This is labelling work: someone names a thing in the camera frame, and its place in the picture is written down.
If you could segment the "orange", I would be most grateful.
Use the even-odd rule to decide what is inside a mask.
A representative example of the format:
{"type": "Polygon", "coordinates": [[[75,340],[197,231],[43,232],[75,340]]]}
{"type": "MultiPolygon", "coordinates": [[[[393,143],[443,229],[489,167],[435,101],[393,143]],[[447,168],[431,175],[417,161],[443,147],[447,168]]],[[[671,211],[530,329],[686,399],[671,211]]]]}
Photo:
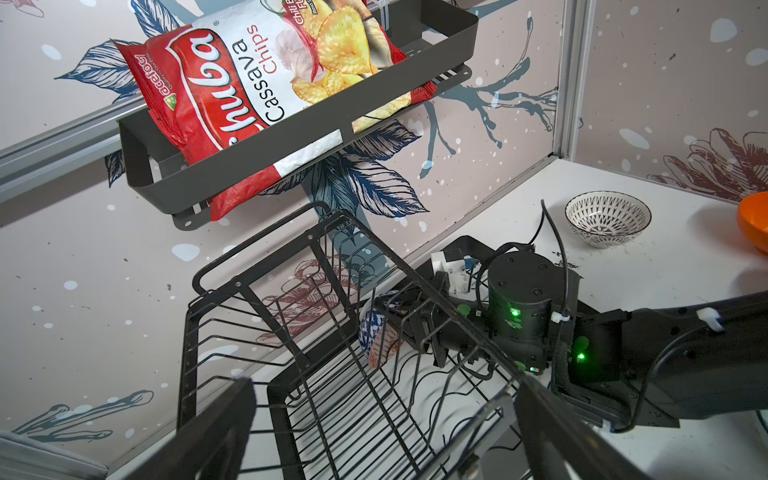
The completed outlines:
{"type": "Polygon", "coordinates": [[[371,369],[393,359],[402,343],[394,323],[373,308],[367,309],[360,321],[358,341],[371,369]]]}

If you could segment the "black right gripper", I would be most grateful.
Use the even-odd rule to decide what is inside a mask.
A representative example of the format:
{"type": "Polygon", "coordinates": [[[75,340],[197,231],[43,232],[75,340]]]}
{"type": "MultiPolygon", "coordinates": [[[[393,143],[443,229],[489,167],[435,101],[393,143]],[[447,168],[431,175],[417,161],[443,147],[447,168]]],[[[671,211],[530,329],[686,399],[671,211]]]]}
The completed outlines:
{"type": "MultiPolygon", "coordinates": [[[[482,262],[490,257],[493,250],[471,236],[461,236],[441,250],[451,248],[459,248],[476,260],[468,298],[448,295],[448,276],[443,272],[433,272],[430,257],[415,272],[461,316],[481,322],[479,301],[474,288],[478,284],[482,262]]],[[[466,333],[462,325],[452,319],[450,313],[423,289],[420,282],[410,277],[402,279],[383,295],[383,314],[400,331],[402,341],[420,352],[431,352],[434,364],[438,367],[446,365],[451,352],[464,357],[470,364],[482,359],[491,367],[495,365],[492,357],[476,345],[476,341],[466,333]]]]}

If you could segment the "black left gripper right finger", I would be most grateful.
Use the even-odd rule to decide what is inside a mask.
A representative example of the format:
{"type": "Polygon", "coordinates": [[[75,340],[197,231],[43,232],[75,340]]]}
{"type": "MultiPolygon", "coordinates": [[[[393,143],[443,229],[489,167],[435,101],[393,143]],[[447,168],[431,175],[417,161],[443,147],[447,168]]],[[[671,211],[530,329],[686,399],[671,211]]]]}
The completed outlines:
{"type": "Polygon", "coordinates": [[[646,479],[648,476],[575,417],[537,380],[523,376],[514,401],[535,479],[646,479]]]}

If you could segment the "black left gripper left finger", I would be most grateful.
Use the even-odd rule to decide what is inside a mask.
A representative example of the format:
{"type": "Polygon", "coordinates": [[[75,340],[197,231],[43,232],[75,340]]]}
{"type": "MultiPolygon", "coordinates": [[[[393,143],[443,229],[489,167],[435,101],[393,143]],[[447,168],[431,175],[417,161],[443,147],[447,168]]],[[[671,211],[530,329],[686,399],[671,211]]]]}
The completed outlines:
{"type": "Polygon", "coordinates": [[[239,378],[177,431],[130,479],[235,479],[256,410],[253,383],[239,378]]]}

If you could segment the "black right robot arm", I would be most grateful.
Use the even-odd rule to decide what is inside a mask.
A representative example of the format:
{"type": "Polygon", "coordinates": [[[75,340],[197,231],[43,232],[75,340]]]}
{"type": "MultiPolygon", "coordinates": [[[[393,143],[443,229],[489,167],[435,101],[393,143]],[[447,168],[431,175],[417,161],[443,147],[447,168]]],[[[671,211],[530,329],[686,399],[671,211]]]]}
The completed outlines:
{"type": "Polygon", "coordinates": [[[579,276],[530,243],[463,236],[373,303],[387,327],[437,366],[455,354],[548,373],[582,419],[616,433],[767,406],[767,296],[599,312],[579,276]]]}

